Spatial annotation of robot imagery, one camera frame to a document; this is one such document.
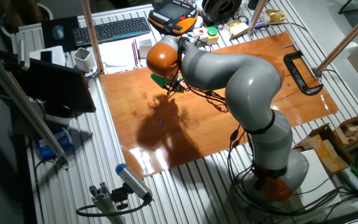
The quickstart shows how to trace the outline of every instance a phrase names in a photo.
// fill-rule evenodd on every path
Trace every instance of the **tape roll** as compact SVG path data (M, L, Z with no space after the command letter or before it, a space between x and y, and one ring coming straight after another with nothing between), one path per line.
M241 0L203 0L205 17L211 22L230 18L240 8Z

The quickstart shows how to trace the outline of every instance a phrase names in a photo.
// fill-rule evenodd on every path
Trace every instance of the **orange handheld controller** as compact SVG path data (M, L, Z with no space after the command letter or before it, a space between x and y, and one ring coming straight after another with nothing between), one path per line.
M198 12L191 4L171 0L150 11L149 22L161 34L180 36L194 27L197 16Z

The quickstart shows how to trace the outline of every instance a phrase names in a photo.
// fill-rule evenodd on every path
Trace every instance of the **white cup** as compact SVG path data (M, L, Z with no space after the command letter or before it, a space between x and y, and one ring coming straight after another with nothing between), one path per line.
M80 47L74 54L77 68L86 73L92 71L92 68L94 67L94 60L91 55L92 54L89 50Z

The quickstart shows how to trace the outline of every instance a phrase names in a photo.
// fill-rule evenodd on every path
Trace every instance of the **computer mouse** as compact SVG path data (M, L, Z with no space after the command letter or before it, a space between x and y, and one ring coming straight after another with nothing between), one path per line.
M65 38L65 33L63 32L62 26L54 26L52 30L52 35L55 40L62 40Z

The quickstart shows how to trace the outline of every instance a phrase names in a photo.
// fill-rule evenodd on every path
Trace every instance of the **mouse pad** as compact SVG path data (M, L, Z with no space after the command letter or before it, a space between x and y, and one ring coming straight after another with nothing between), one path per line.
M65 38L56 40L53 38L53 28L57 25L63 27ZM42 35L44 37L45 48L62 46L64 52L71 52L77 50L78 47L74 44L74 37L72 30L79 28L78 19L76 16L62 19L52 19L51 21L42 23Z

